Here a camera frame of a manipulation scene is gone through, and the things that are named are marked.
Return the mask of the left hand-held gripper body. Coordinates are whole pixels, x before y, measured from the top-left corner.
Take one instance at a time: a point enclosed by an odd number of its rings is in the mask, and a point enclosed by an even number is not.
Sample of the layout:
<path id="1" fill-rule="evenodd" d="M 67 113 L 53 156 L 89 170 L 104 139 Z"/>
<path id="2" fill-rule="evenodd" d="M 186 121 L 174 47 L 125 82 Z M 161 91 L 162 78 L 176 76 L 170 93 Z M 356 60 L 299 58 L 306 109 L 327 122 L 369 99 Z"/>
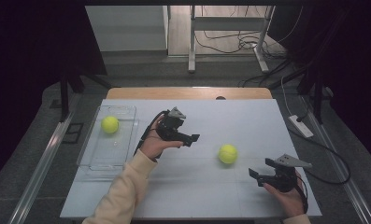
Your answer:
<path id="1" fill-rule="evenodd" d="M 180 133 L 178 128 L 183 124 L 186 116 L 176 107 L 164 112 L 164 118 L 159 122 L 156 133 L 165 141 L 191 142 L 191 136 Z"/>

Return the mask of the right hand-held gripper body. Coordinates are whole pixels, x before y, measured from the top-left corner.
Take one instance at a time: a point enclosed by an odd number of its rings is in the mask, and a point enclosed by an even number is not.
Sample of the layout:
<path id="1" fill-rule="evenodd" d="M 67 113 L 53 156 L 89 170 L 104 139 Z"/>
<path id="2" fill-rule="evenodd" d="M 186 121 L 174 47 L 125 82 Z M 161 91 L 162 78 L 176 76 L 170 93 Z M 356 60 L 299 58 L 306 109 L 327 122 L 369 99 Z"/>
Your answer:
<path id="1" fill-rule="evenodd" d="M 274 168 L 274 175 L 260 175 L 257 180 L 258 186 L 262 187 L 267 183 L 280 192 L 288 192 L 297 186 L 296 167 L 311 168 L 312 164 L 306 161 L 301 161 L 288 154 L 283 154 L 279 158 L 273 160 L 278 167 Z"/>

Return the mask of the yellow tennis ball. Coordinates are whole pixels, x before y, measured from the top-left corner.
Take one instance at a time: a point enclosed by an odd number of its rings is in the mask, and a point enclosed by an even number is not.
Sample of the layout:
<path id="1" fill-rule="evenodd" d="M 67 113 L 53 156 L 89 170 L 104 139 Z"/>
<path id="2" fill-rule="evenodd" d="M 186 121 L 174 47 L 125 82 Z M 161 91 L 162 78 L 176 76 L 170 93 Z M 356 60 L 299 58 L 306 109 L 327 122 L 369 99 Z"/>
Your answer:
<path id="1" fill-rule="evenodd" d="M 101 128 L 105 133 L 115 133 L 119 127 L 119 120 L 113 116 L 107 116 L 101 121 Z"/>
<path id="2" fill-rule="evenodd" d="M 237 149 L 233 145 L 222 145 L 219 149 L 218 157 L 225 164 L 232 164 L 237 159 Z"/>

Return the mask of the clear plastic container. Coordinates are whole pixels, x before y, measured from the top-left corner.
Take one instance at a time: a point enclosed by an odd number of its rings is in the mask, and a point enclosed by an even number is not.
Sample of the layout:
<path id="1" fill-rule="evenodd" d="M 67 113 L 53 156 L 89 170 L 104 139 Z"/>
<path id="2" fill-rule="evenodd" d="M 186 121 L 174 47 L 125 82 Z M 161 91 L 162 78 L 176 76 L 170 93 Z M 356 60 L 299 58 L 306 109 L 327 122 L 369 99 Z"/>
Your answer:
<path id="1" fill-rule="evenodd" d="M 119 120 L 120 127 L 115 133 L 105 133 L 101 128 L 101 121 L 107 116 Z M 75 179 L 110 181 L 120 173 L 135 144 L 137 125 L 135 106 L 99 106 L 78 156 Z"/>

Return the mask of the person's right hand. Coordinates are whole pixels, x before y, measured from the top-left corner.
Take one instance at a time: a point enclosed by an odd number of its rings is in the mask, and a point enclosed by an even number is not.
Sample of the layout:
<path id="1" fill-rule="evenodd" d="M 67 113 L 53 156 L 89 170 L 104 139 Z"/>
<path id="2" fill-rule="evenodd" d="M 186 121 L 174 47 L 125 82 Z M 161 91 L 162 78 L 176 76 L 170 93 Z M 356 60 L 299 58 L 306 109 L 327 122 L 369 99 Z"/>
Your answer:
<path id="1" fill-rule="evenodd" d="M 297 217 L 305 213 L 301 194 L 296 189 L 280 192 L 267 183 L 264 183 L 264 188 L 278 200 L 286 218 Z"/>

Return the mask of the person's left hand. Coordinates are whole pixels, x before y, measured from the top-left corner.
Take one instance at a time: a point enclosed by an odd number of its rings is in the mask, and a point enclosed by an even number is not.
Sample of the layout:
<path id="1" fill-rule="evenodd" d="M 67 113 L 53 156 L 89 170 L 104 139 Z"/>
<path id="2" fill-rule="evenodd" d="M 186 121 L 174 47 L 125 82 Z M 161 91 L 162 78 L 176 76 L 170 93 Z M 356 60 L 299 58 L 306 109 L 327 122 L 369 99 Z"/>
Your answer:
<path id="1" fill-rule="evenodd" d="M 163 118 L 164 116 L 160 116 L 152 123 L 143 144 L 138 149 L 152 161 L 156 161 L 156 158 L 167 148 L 183 146 L 181 141 L 165 141 L 156 133 L 155 129 Z"/>

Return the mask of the wooden table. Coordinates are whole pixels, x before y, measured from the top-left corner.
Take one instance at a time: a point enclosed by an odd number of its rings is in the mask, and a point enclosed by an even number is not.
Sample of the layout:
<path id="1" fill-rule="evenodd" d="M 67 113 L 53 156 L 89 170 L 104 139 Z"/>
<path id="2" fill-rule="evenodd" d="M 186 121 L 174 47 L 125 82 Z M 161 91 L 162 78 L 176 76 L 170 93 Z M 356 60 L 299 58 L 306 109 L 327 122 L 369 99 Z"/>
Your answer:
<path id="1" fill-rule="evenodd" d="M 108 99 L 147 99 L 147 100 L 226 100 L 272 99 L 267 88 L 224 88 L 224 87 L 146 87 L 112 88 Z"/>

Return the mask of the white power strip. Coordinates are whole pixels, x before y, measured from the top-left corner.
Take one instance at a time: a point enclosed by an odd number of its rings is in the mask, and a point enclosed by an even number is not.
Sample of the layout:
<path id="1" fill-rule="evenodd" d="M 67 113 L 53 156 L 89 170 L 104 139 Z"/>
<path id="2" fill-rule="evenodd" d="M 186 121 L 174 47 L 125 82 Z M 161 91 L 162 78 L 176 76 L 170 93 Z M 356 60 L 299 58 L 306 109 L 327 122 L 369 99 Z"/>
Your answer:
<path id="1" fill-rule="evenodd" d="M 295 129 L 305 138 L 312 137 L 314 133 L 306 126 L 306 124 L 296 115 L 289 116 L 289 121 Z"/>

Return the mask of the white table board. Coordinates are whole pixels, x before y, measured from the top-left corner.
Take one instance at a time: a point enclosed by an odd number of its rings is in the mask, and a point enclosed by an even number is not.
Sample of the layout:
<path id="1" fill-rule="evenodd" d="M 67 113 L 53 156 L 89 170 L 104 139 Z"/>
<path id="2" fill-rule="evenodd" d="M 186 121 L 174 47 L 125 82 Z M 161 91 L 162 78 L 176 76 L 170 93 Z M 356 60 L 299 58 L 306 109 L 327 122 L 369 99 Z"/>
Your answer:
<path id="1" fill-rule="evenodd" d="M 166 150 L 149 178 L 139 219 L 255 219 L 283 217 L 278 201 L 250 177 L 273 170 L 265 159 L 296 154 L 274 99 L 130 100 L 143 133 L 161 111 L 177 107 L 186 119 L 180 131 L 200 134 L 190 147 Z M 233 145 L 237 159 L 220 161 L 222 145 Z"/>

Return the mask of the black stand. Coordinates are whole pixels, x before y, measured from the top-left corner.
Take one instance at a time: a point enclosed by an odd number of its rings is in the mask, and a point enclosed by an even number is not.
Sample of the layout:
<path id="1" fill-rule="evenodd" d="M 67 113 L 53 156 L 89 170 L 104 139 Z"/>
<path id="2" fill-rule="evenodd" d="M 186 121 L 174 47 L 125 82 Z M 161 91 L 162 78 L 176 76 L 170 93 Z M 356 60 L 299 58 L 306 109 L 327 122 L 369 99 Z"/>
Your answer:
<path id="1" fill-rule="evenodd" d="M 319 124 L 322 124 L 322 101 L 329 99 L 329 96 L 323 95 L 323 90 L 323 73 L 318 68 L 308 68 L 297 87 L 297 91 L 301 95 L 306 95 L 312 92 L 311 99 L 313 115 Z"/>
<path id="2" fill-rule="evenodd" d="M 69 117 L 69 98 L 68 98 L 68 87 L 71 87 L 75 93 L 83 93 L 85 85 L 81 80 L 81 76 L 85 76 L 97 84 L 110 90 L 113 85 L 102 78 L 87 72 L 84 69 L 76 67 L 72 72 L 63 72 L 60 78 L 60 90 L 61 90 L 61 118 L 60 122 L 64 122 Z"/>

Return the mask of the dark floor plate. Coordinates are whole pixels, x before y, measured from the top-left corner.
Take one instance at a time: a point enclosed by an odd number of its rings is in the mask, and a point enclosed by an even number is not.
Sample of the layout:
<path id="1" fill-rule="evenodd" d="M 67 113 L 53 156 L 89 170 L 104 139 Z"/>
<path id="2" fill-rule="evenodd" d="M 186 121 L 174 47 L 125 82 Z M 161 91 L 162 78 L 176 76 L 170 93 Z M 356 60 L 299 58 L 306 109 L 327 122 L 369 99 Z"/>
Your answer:
<path id="1" fill-rule="evenodd" d="M 83 123 L 70 123 L 64 134 L 62 143 L 70 145 L 76 144 L 80 139 L 82 129 Z"/>

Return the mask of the white panel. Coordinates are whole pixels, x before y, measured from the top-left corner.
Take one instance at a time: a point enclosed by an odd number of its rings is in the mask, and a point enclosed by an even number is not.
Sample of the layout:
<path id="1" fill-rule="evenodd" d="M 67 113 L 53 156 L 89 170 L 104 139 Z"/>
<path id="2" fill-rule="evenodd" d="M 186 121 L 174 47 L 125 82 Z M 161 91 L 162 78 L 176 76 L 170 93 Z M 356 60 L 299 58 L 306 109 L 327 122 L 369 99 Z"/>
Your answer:
<path id="1" fill-rule="evenodd" d="M 166 50 L 167 6 L 86 6 L 101 51 Z"/>

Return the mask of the aluminium rail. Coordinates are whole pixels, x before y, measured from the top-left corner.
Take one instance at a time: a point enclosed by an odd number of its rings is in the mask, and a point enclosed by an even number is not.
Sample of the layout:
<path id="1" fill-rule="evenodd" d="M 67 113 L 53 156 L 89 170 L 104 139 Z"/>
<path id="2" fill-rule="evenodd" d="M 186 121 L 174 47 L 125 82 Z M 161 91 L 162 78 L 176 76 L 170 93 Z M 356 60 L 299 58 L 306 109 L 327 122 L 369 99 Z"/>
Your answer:
<path id="1" fill-rule="evenodd" d="M 316 135 L 321 140 L 321 143 L 324 146 L 332 149 L 333 152 L 336 152 L 335 145 L 333 144 L 325 128 L 322 124 L 319 124 L 318 120 L 314 117 L 313 112 L 310 109 L 310 103 L 308 103 L 303 96 L 300 96 L 299 99 L 305 105 L 305 108 L 307 109 L 307 117 L 309 118 Z M 370 206 L 368 205 L 356 183 L 351 179 L 350 169 L 347 168 L 345 162 L 340 160 L 337 156 L 330 154 L 329 158 L 339 179 L 342 181 L 344 181 L 346 178 L 349 179 L 349 181 L 345 183 L 343 187 L 347 192 L 359 219 L 363 224 L 371 224 Z"/>
<path id="2" fill-rule="evenodd" d="M 71 96 L 68 115 L 63 121 L 60 121 L 57 124 L 7 224 L 23 224 L 25 222 L 32 205 L 36 200 L 36 196 L 47 176 L 58 148 L 64 139 L 65 132 L 71 123 L 81 96 L 81 93 L 74 93 Z"/>

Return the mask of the white desk frame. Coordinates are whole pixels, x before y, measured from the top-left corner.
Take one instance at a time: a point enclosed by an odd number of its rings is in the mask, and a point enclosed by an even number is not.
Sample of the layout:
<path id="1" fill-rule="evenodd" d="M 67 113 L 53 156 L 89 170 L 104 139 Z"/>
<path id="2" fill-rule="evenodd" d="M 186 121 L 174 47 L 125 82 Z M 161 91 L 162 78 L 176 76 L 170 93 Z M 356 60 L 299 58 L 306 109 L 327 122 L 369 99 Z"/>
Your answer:
<path id="1" fill-rule="evenodd" d="M 259 32 L 258 42 L 253 45 L 255 57 L 261 71 L 269 72 L 263 56 L 263 43 L 274 11 L 273 6 L 266 8 L 262 18 L 257 17 L 197 17 L 195 6 L 191 6 L 191 36 L 188 57 L 188 71 L 195 72 L 195 32 L 196 31 L 252 31 Z"/>

